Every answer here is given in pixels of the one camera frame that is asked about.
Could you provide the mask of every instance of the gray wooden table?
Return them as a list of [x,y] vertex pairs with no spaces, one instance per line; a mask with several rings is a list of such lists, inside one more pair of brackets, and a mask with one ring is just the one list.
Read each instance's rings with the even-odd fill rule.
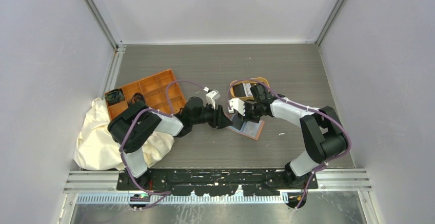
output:
[[[312,107],[334,106],[319,49],[313,44],[270,45],[144,45],[127,46],[117,86],[171,68],[177,79],[217,89],[225,103],[229,84],[236,79],[263,77],[272,89]],[[205,92],[181,84],[184,96]],[[176,138],[171,152],[156,168],[282,168],[303,150],[301,130],[281,119],[264,117],[258,141],[228,129],[196,125]],[[353,167],[350,156],[330,167]]]

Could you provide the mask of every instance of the yellow container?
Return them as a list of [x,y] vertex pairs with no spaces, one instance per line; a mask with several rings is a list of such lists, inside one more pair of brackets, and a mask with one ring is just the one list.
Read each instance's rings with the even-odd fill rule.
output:
[[[266,79],[262,78],[262,77],[251,78],[251,79],[255,79],[255,80],[258,80],[259,82],[263,82],[265,85],[267,85],[269,87],[269,82]],[[233,84],[240,84],[240,83],[254,83],[254,84],[257,84],[257,82],[253,82],[251,80],[242,80],[240,82],[235,80],[235,81],[231,82],[230,86],[233,85]],[[235,98],[236,97],[236,96],[234,96],[233,87],[231,87],[230,94],[231,94],[231,98]],[[242,100],[242,101],[254,99],[254,97],[252,97],[252,96],[238,97],[238,98],[240,98],[240,100]]]

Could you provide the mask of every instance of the wooden compartment box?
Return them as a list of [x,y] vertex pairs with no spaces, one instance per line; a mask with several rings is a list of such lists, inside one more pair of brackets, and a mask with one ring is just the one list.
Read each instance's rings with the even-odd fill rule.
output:
[[[110,120],[117,117],[124,110],[128,108],[128,103],[133,98],[133,95],[137,92],[144,96],[146,104],[153,109],[160,109],[163,113],[170,114],[171,108],[169,106],[168,100],[166,98],[166,87],[169,83],[173,82],[175,79],[172,69],[168,69],[161,73],[137,80],[135,82],[126,84],[117,89],[121,89],[125,100],[109,105],[107,104],[107,109],[109,110]],[[168,90],[169,99],[174,107],[174,112],[178,113],[180,108],[184,107],[186,100],[181,88],[178,83],[172,84]]]

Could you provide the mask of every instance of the white wall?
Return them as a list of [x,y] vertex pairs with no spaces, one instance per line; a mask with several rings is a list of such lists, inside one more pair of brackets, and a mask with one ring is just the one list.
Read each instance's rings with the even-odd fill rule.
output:
[[96,0],[126,44],[315,42],[336,1]]
[[83,0],[0,0],[1,223],[55,223],[113,50]]
[[321,46],[385,223],[433,223],[435,0],[348,0]]

